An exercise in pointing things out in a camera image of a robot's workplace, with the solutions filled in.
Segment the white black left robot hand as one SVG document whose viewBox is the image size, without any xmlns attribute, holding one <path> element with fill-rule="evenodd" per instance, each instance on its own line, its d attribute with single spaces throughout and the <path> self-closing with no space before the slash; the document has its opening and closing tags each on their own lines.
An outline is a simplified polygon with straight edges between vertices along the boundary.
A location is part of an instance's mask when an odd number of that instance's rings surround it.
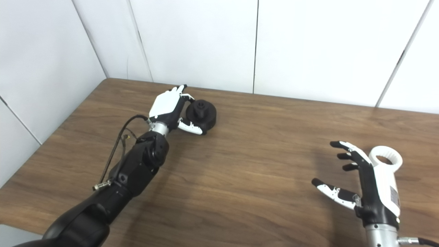
<svg viewBox="0 0 439 247">
<path fill-rule="evenodd" d="M 156 97 L 149 112 L 149 120 L 152 122 L 151 131 L 160 133 L 164 137 L 177 128 L 200 136 L 207 134 L 205 128 L 180 117 L 185 102 L 195 102 L 190 94 L 183 92 L 186 87 L 186 84 L 175 86 Z"/>
</svg>

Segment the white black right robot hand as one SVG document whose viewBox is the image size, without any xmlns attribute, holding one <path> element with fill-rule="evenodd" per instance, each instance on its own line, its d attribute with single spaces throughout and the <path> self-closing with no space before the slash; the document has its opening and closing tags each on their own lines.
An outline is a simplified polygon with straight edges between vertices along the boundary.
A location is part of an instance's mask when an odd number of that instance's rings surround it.
<svg viewBox="0 0 439 247">
<path fill-rule="evenodd" d="M 349 142 L 332 141 L 330 145 L 345 150 L 337 157 L 351 161 L 343 170 L 358 171 L 362 194 L 326 184 L 318 178 L 312 184 L 334 202 L 354 210 L 364 226 L 386 224 L 398 229 L 401 204 L 394 174 L 403 164 L 400 153 L 388 146 L 373 147 L 366 154 Z"/>
</svg>

